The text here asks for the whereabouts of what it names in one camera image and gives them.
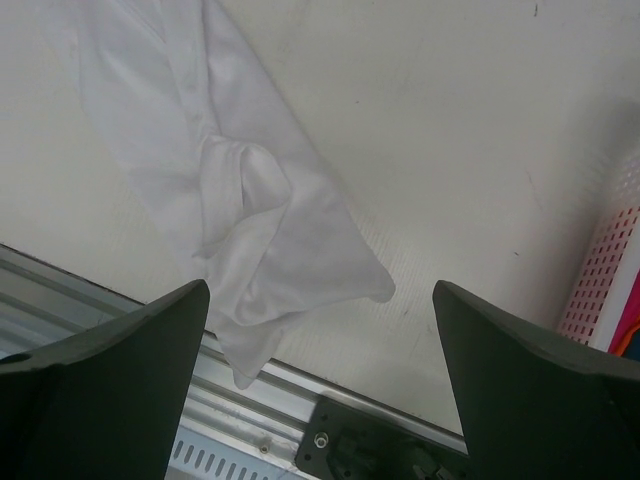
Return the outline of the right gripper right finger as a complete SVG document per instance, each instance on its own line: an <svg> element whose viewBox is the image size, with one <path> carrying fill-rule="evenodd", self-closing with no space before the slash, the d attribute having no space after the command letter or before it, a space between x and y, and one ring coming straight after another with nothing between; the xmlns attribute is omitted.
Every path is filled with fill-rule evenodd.
<svg viewBox="0 0 640 480"><path fill-rule="evenodd" d="M480 479L636 479L639 364L518 318L448 281L432 294Z"/></svg>

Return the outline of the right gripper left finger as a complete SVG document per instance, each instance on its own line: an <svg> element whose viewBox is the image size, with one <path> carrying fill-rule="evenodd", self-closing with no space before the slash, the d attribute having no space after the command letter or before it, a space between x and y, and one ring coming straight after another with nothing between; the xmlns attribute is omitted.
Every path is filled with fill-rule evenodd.
<svg viewBox="0 0 640 480"><path fill-rule="evenodd" d="M204 333L202 280L1 361L4 479L162 479Z"/></svg>

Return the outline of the white t-shirt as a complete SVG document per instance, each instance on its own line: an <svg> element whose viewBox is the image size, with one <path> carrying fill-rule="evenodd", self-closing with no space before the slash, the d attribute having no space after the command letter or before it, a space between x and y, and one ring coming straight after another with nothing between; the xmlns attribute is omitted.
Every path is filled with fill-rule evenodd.
<svg viewBox="0 0 640 480"><path fill-rule="evenodd" d="M2 3L1 241L137 296L204 280L242 389L313 310L395 292L215 1Z"/></svg>

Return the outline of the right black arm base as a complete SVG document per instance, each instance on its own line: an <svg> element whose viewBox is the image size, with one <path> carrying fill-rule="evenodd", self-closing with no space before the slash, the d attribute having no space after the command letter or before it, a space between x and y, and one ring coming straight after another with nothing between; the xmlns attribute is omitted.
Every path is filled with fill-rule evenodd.
<svg viewBox="0 0 640 480"><path fill-rule="evenodd" d="M469 457L328 397L316 404L295 466L318 479L465 479Z"/></svg>

